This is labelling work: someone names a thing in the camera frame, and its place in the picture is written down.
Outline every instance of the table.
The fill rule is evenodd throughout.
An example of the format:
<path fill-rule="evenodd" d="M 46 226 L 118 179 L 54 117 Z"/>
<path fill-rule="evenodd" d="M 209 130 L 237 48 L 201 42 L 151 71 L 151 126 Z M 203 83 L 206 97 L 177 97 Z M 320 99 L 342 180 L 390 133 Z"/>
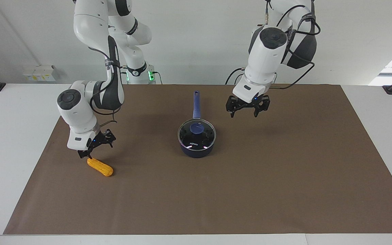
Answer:
<path fill-rule="evenodd" d="M 56 96 L 68 86 L 9 84 L 0 93 L 0 163 L 11 159 L 10 164 L 0 165 L 0 235 L 59 118 Z M 343 90 L 392 174 L 392 96 L 380 87 L 343 86 Z M 392 243 L 392 234 L 0 236 L 0 244 L 181 244 L 184 240 L 190 244 L 387 244 Z"/>

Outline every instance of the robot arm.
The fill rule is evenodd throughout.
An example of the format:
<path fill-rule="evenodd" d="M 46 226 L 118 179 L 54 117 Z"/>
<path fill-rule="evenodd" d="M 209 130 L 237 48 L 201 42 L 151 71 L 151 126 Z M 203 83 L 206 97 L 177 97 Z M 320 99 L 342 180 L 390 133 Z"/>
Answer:
<path fill-rule="evenodd" d="M 269 0 L 269 24 L 252 35 L 249 60 L 244 75 L 233 89 L 227 102 L 227 111 L 246 107 L 258 113 L 267 110 L 270 100 L 265 96 L 276 79 L 280 64 L 302 68 L 311 63 L 317 42 L 315 40 L 314 0 Z"/>
<path fill-rule="evenodd" d="M 59 112 L 70 127 L 67 147 L 78 150 L 81 158 L 90 157 L 92 150 L 101 144 L 112 146 L 115 140 L 110 130 L 101 132 L 93 112 L 112 115 L 120 110 L 125 99 L 118 48 L 109 32 L 109 20 L 113 20 L 115 25 L 112 33 L 126 47 L 146 44 L 151 40 L 149 28 L 132 16 L 131 0 L 76 1 L 73 17 L 75 35 L 91 50 L 103 54 L 107 73 L 106 81 L 74 82 L 57 99 Z M 140 60 L 140 53 L 134 60 Z M 96 109 L 113 113 L 99 113 Z"/>

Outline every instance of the blue handle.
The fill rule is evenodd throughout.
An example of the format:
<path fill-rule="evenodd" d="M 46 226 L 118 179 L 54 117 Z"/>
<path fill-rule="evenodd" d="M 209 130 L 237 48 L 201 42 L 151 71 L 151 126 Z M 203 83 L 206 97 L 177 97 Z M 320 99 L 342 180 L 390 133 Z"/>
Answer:
<path fill-rule="evenodd" d="M 200 118 L 199 91 L 197 90 L 193 95 L 193 118 Z"/>

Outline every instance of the blue saucepan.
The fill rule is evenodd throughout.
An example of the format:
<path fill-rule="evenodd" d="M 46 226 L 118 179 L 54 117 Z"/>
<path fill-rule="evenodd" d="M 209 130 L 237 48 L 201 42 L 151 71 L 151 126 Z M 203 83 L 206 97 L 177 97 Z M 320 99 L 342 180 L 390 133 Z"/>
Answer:
<path fill-rule="evenodd" d="M 208 121 L 200 117 L 199 91 L 193 94 L 193 119 L 183 123 L 178 130 L 178 139 L 182 151 L 194 158 L 208 155 L 213 150 L 216 130 Z"/>

